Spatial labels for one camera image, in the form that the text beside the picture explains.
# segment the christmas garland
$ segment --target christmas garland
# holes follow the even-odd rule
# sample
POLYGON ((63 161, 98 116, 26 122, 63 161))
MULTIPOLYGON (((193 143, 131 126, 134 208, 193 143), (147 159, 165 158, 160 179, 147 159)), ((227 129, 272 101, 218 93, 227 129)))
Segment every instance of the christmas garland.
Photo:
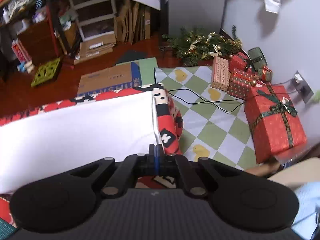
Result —
POLYGON ((199 60, 209 60, 214 56, 231 58, 242 47, 242 42, 236 37, 236 27, 232 28, 233 40, 226 39, 216 33, 202 34, 202 29, 194 28, 187 32, 181 28, 179 37, 163 35, 174 49, 177 58, 180 58, 184 66, 194 66, 199 60))

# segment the red gift bag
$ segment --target red gift bag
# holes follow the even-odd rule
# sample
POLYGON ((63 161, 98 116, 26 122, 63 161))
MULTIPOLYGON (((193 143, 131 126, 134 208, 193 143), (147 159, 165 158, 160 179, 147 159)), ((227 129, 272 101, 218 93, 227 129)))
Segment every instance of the red gift bag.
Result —
POLYGON ((233 55, 229 62, 229 71, 232 73, 235 69, 240 69, 248 74, 252 74, 252 66, 250 65, 250 59, 243 53, 238 52, 233 55))

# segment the gold ornament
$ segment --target gold ornament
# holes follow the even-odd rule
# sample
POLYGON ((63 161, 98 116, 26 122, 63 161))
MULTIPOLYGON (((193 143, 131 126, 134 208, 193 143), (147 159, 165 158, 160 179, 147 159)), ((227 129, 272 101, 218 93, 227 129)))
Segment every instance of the gold ornament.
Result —
POLYGON ((257 85, 257 81, 254 79, 254 80, 252 80, 251 81, 251 85, 253 86, 253 87, 255 87, 256 85, 257 85))

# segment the black cable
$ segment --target black cable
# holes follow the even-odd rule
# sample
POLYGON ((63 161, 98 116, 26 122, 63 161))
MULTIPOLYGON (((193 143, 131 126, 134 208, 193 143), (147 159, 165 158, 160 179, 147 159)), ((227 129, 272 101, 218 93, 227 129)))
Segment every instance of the black cable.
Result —
POLYGON ((277 84, 271 84, 271 85, 263 85, 264 87, 266 87, 266 86, 276 86, 276 85, 282 85, 282 84, 286 84, 286 83, 288 83, 289 81, 291 81, 293 78, 291 78, 291 79, 289 79, 289 80, 287 80, 287 81, 285 81, 285 82, 282 82, 282 83, 277 83, 277 84))
MULTIPOLYGON (((199 104, 204 104, 204 103, 211 103, 211 104, 213 104, 216 108, 220 109, 221 111, 224 111, 225 113, 232 113, 232 112, 235 111, 239 106, 241 106, 241 105, 243 105, 243 104, 245 103, 245 101, 244 101, 244 102, 240 103, 238 106, 236 106, 233 110, 227 111, 227 110, 219 107, 219 106, 216 105, 215 103, 225 102, 225 101, 238 101, 238 99, 228 99, 228 100, 220 100, 220 101, 208 101, 208 100, 203 99, 203 98, 202 98, 201 96, 199 96, 197 93, 195 93, 195 92, 193 92, 192 90, 187 89, 187 88, 172 89, 172 90, 169 90, 168 92, 169 92, 169 94, 172 95, 173 97, 179 98, 180 100, 182 100, 183 102, 185 102, 185 103, 187 103, 187 104, 189 104, 189 105, 199 105, 199 104), (203 100, 203 102, 189 103, 189 102, 183 100, 182 98, 177 97, 176 95, 170 93, 171 91, 177 91, 177 90, 188 90, 188 91, 191 91, 192 93, 194 93, 195 95, 197 95, 201 100, 203 100)), ((295 93, 295 92, 298 92, 298 90, 295 90, 295 91, 292 91, 292 92, 289 92, 289 93, 277 93, 277 94, 278 94, 278 95, 288 95, 288 94, 292 94, 292 93, 295 93)))

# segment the light blue cloth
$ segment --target light blue cloth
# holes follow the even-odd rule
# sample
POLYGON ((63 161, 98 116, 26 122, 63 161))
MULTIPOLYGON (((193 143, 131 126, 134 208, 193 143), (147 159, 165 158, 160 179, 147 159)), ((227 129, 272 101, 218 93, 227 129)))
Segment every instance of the light blue cloth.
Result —
POLYGON ((0 240, 8 238, 17 229, 0 218, 0 240))
POLYGON ((299 199, 299 211, 291 228, 303 239, 310 240, 320 222, 320 182, 304 184, 295 194, 299 199))

